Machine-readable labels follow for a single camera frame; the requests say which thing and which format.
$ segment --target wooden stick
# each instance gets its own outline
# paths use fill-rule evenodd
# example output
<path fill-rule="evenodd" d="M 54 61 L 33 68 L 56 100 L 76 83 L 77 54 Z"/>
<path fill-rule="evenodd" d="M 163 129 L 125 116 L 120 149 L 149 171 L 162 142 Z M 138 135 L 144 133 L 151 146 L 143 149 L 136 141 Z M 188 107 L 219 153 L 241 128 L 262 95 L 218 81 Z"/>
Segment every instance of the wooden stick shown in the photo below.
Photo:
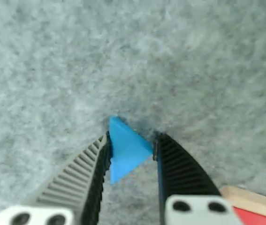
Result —
<path fill-rule="evenodd" d="M 233 206 L 266 216 L 265 196 L 233 186 L 224 186 L 220 192 Z"/>

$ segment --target blue foam piece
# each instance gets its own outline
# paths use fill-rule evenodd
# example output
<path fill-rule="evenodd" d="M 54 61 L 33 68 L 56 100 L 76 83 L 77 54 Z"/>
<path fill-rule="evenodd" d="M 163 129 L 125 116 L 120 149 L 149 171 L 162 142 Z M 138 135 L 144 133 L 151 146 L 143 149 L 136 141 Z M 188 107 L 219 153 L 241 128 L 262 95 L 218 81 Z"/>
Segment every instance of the blue foam piece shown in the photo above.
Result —
<path fill-rule="evenodd" d="M 109 134 L 112 143 L 110 182 L 114 184 L 146 161 L 152 154 L 152 146 L 116 116 L 110 117 Z"/>

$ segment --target carpet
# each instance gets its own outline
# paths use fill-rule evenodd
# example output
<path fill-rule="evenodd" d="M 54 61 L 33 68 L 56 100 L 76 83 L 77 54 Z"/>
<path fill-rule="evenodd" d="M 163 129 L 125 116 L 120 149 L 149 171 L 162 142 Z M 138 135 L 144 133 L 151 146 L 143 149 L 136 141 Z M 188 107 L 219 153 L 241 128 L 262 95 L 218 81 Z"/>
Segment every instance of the carpet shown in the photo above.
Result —
<path fill-rule="evenodd" d="M 266 195 L 266 1 L 0 0 L 0 210 L 111 114 Z M 158 224 L 156 169 L 108 174 L 99 224 Z"/>

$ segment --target mounting hole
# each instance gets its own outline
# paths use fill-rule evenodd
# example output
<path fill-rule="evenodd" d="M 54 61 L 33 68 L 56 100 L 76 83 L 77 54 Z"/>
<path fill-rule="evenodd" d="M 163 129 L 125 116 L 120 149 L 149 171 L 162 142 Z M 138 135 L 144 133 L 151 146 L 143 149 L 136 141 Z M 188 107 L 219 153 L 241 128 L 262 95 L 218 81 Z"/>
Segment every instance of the mounting hole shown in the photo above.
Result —
<path fill-rule="evenodd" d="M 209 210 L 213 212 L 224 213 L 227 211 L 226 207 L 224 207 L 222 204 L 217 203 L 217 202 L 209 203 L 208 207 L 209 207 Z"/>
<path fill-rule="evenodd" d="M 55 215 L 47 221 L 47 225 L 64 225 L 65 217 L 63 215 Z"/>
<path fill-rule="evenodd" d="M 13 218 L 11 225 L 25 225 L 29 219 L 29 213 L 21 213 Z"/>
<path fill-rule="evenodd" d="M 173 205 L 174 210 L 181 212 L 188 212 L 191 210 L 190 206 L 186 202 L 176 201 Z"/>

